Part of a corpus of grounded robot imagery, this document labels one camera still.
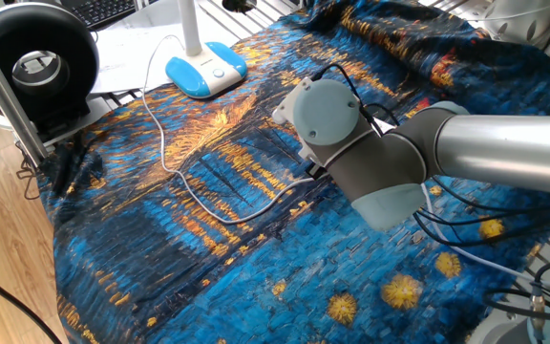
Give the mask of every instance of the white cable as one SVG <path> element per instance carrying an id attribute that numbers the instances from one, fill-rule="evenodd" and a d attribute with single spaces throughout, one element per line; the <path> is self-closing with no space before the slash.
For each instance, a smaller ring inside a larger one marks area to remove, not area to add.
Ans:
<path id="1" fill-rule="evenodd" d="M 421 184 L 421 189 L 424 191 L 424 196 L 426 197 L 426 204 L 427 204 L 427 207 L 428 207 L 428 211 L 430 211 L 431 213 L 434 214 L 434 211 L 433 211 L 433 208 L 432 208 L 432 202 L 430 201 L 430 193 L 428 192 L 428 189 L 426 188 L 426 184 L 422 183 Z M 431 223 L 432 223 L 432 226 L 433 226 L 434 230 L 436 231 L 436 233 L 440 237 L 440 239 L 448 241 L 447 237 L 440 231 L 440 228 L 438 227 L 438 225 L 435 222 L 431 222 Z M 518 278 L 522 278 L 522 279 L 524 279 L 526 281 L 529 281 L 529 282 L 534 282 L 534 277 L 532 277 L 532 276 L 524 275 L 524 274 L 522 274 L 518 271 L 515 271 L 513 269 L 508 269 L 506 267 L 503 267 L 502 265 L 499 265 L 499 264 L 496 264 L 494 262 L 490 262 L 490 261 L 485 260 L 483 258 L 477 257 L 474 254 L 469 253 L 469 252 L 461 249 L 460 247 L 449 247 L 449 248 L 454 250 L 455 252 L 465 256 L 466 258 L 472 259 L 475 262 L 480 263 L 484 266 L 494 268 L 494 269 L 498 269 L 498 270 L 506 272 L 506 273 L 510 273 L 510 274 L 512 274 L 512 275 L 514 275 Z M 542 282 L 542 284 L 545 287 L 550 287 L 550 282 Z"/>
<path id="2" fill-rule="evenodd" d="M 495 21 L 495 20 L 506 20 L 506 19 L 513 19 L 513 18 L 521 17 L 521 16 L 523 16 L 523 15 L 538 13 L 538 12 L 540 12 L 540 11 L 544 11 L 544 10 L 548 10 L 548 9 L 550 9 L 550 5 L 547 6 L 547 7 L 543 7 L 543 8 L 541 8 L 541 9 L 536 9 L 536 10 L 533 10 L 533 11 L 527 11 L 527 12 L 523 12 L 523 13 L 517 13 L 517 14 L 508 15 L 508 16 L 500 17 L 500 18 L 482 18 L 482 19 L 467 19 L 467 20 L 468 20 L 468 21 Z"/>
<path id="3" fill-rule="evenodd" d="M 280 191 L 272 200 L 269 204 L 267 204 L 264 208 L 258 210 L 257 212 L 249 215 L 249 216 L 246 216 L 242 219 L 239 219 L 239 220 L 225 220 L 223 218 L 221 218 L 220 216 L 216 215 L 216 213 L 214 213 L 213 211 L 209 210 L 207 208 L 207 206 L 205 204 L 203 204 L 203 202 L 201 202 L 201 200 L 199 199 L 199 197 L 197 197 L 197 195 L 195 195 L 195 193 L 192 191 L 192 189 L 190 188 L 190 185 L 188 184 L 188 181 L 186 180 L 186 178 L 183 176 L 183 174 L 181 172 L 179 172 L 178 170 L 173 170 L 173 169 L 170 169 L 168 168 L 165 163 L 164 163 L 164 157 L 165 157 L 165 154 L 164 154 L 164 130 L 162 129 L 162 126 L 160 125 L 160 122 L 159 120 L 156 118 L 156 116 L 154 116 L 154 114 L 152 113 L 152 111 L 150 110 L 150 107 L 148 106 L 148 103 L 145 101 L 145 89 L 146 89 L 146 86 L 148 84 L 148 76 L 150 74 L 150 66 L 152 65 L 152 60 L 154 59 L 154 55 L 157 53 L 157 50 L 159 49 L 160 47 L 160 44 L 167 38 L 169 37 L 176 37 L 176 39 L 178 40 L 178 42 L 180 43 L 181 45 L 181 41 L 180 39 L 175 36 L 174 34 L 169 34 L 167 36 L 165 36 L 164 38 L 162 38 L 159 42 L 159 44 L 157 45 L 157 47 L 154 49 L 154 52 L 152 53 L 152 56 L 150 56 L 150 61 L 148 62 L 148 70 L 146 71 L 146 75 L 145 75 L 145 83 L 143 84 L 143 89 L 141 90 L 141 100 L 143 101 L 143 106 L 145 106 L 145 109 L 147 110 L 148 114 L 150 114 L 150 117 L 154 120 L 154 123 L 157 124 L 157 127 L 159 128 L 159 131 L 160 131 L 160 162 L 162 163 L 162 168 L 169 172 L 169 173 L 173 173 L 173 174 L 176 174 L 178 176 L 181 177 L 181 180 L 183 181 L 183 184 L 186 186 L 186 189 L 188 190 L 188 192 L 190 193 L 190 195 L 192 196 L 192 198 L 197 201 L 197 203 L 211 216 L 213 216 L 216 220 L 220 221 L 221 223 L 225 224 L 225 225 L 236 225 L 236 224 L 242 224 L 244 222 L 247 222 L 249 220 L 252 220 L 252 219 L 255 219 L 261 215 L 263 215 L 265 212 L 268 211 L 269 208 L 271 208 L 273 205 L 275 205 L 275 203 L 277 202 L 277 200 L 279 200 L 280 198 L 282 198 L 282 196 L 285 195 L 285 193 L 299 185 L 299 184 L 302 184 L 302 183 L 309 183 L 309 182 L 313 182 L 313 179 L 312 178 L 306 178 L 306 179 L 302 179 L 302 180 L 299 180 L 299 181 L 296 181 L 288 186 L 286 186 L 282 191 Z"/>

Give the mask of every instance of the wooden floor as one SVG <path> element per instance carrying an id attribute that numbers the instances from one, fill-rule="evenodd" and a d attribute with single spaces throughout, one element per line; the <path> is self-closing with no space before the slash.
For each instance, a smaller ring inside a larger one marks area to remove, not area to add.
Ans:
<path id="1" fill-rule="evenodd" d="M 0 129 L 0 285 L 36 312 L 67 343 L 56 315 L 53 227 L 39 200 L 27 201 L 18 181 L 22 156 Z M 30 195 L 37 194 L 35 181 Z M 21 311 L 0 297 L 0 343 L 50 343 Z"/>

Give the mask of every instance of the metal pole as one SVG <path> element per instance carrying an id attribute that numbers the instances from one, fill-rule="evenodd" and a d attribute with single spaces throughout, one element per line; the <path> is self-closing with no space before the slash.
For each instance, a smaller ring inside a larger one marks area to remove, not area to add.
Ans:
<path id="1" fill-rule="evenodd" d="M 27 114 L 20 106 L 13 90 L 0 70 L 0 110 L 10 121 L 16 136 L 25 147 L 25 152 L 37 166 L 48 154 L 44 144 L 37 136 Z"/>

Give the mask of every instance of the silver rod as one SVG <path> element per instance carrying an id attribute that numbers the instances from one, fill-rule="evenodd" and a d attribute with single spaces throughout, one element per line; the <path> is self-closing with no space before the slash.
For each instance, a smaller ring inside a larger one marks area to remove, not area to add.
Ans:
<path id="1" fill-rule="evenodd" d="M 436 156 L 448 176 L 550 192 L 550 116 L 455 116 Z"/>
<path id="2" fill-rule="evenodd" d="M 16 136 L 25 147 L 25 152 L 31 158 L 33 164 L 37 166 L 47 156 L 44 144 L 37 136 L 37 132 L 32 127 L 27 114 L 20 106 L 9 83 L 0 69 L 0 110 L 10 121 Z"/>

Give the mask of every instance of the white desk lamp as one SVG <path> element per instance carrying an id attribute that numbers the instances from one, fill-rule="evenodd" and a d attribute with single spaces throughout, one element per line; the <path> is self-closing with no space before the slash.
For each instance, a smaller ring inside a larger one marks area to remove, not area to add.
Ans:
<path id="1" fill-rule="evenodd" d="M 207 98 L 243 80 L 245 61 L 222 43 L 201 44 L 194 0 L 179 0 L 185 56 L 173 57 L 167 75 L 189 97 Z"/>

